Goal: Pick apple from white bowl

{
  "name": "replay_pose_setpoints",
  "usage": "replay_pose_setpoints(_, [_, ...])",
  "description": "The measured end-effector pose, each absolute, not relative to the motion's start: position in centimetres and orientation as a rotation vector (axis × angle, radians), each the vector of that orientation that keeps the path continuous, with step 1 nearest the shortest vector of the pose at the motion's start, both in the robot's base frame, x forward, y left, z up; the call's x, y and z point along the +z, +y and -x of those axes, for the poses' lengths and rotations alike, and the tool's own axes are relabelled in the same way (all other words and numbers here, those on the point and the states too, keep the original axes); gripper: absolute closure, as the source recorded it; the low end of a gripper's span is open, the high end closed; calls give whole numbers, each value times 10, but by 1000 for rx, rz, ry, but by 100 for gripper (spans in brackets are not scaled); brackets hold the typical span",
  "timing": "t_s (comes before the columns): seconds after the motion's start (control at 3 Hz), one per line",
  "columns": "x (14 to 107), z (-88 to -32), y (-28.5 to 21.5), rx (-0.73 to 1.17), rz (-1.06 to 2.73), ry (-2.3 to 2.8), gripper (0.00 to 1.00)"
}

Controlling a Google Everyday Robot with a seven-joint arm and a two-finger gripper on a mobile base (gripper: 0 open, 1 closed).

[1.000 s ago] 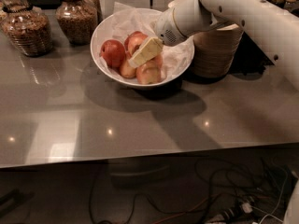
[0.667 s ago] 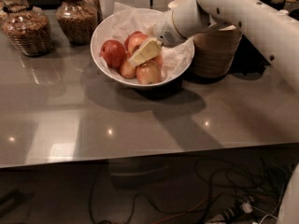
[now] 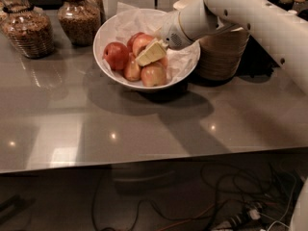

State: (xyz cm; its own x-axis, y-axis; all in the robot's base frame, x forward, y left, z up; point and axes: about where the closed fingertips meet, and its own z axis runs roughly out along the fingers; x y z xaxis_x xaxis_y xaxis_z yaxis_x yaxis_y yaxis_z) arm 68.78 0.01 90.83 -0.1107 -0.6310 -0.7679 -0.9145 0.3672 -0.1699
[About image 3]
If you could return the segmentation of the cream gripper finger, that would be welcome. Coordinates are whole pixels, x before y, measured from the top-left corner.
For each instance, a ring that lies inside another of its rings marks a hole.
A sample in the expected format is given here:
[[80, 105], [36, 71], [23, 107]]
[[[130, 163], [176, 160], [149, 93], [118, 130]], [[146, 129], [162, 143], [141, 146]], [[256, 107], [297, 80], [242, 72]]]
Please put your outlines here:
[[140, 52], [136, 61], [140, 66], [146, 66], [154, 63], [167, 54], [168, 44], [162, 39], [154, 38], [144, 50]]

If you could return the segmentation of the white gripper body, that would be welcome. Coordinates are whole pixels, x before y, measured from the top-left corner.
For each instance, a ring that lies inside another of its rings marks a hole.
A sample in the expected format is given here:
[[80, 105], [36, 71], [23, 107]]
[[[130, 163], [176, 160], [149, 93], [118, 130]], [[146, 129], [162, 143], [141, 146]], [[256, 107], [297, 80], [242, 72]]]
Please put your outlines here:
[[155, 35], [158, 39], [162, 39], [172, 50], [182, 50], [193, 44], [193, 41], [186, 36], [181, 27], [180, 13], [178, 11], [164, 15]]

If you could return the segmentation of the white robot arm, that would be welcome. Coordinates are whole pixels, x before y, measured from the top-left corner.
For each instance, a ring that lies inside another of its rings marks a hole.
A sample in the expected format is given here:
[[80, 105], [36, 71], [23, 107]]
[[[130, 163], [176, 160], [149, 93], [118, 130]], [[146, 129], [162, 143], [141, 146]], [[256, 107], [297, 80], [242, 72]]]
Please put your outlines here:
[[182, 50], [205, 36], [248, 31], [263, 49], [308, 93], [308, 21], [268, 0], [194, 0], [168, 13], [154, 39], [137, 57], [141, 66], [160, 60], [168, 49]]

